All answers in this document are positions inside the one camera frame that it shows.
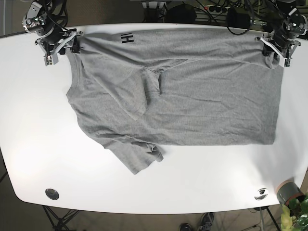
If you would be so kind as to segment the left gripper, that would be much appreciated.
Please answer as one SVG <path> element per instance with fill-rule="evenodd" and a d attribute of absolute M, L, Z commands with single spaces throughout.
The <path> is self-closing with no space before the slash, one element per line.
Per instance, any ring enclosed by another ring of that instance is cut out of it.
<path fill-rule="evenodd" d="M 256 37 L 256 41 L 263 43 L 262 54 L 269 56 L 275 53 L 279 65 L 289 67 L 294 51 L 301 46 L 297 40 L 308 32 L 308 20 L 302 14 L 286 15 L 280 26 L 271 33 Z"/>

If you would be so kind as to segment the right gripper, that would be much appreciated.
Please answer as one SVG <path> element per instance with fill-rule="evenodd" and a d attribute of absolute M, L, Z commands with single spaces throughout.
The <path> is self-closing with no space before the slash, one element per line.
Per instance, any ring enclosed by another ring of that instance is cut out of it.
<path fill-rule="evenodd" d="M 46 66 L 58 63 L 58 54 L 79 53 L 77 41 L 82 31 L 66 28 L 68 11 L 65 2 L 33 2 L 23 17 L 22 26 L 27 33 L 36 33 L 38 45 L 44 53 Z"/>

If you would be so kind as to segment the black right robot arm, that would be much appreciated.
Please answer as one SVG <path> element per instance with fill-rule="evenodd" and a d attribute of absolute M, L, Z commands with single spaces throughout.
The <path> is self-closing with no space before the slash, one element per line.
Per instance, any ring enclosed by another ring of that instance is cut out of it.
<path fill-rule="evenodd" d="M 46 66 L 58 63 L 58 54 L 65 55 L 69 49 L 78 53 L 77 38 L 83 35 L 76 28 L 66 28 L 68 11 L 65 0 L 34 0 L 24 15 L 22 26 L 27 33 L 35 33 L 38 45 L 44 53 Z"/>

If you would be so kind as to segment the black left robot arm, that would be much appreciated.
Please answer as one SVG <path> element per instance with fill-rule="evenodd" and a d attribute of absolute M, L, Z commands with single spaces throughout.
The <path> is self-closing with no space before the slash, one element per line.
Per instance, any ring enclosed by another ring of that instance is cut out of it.
<path fill-rule="evenodd" d="M 235 6 L 227 12 L 226 27 L 233 35 L 246 34 L 257 20 L 265 23 L 265 34 L 255 40 L 263 43 L 262 54 L 275 54 L 280 66 L 289 67 L 294 51 L 301 46 L 298 37 L 308 34 L 308 19 L 297 7 L 295 0 L 266 0 L 266 12 L 258 13 L 254 4 L 244 1 L 244 12 L 238 12 Z"/>

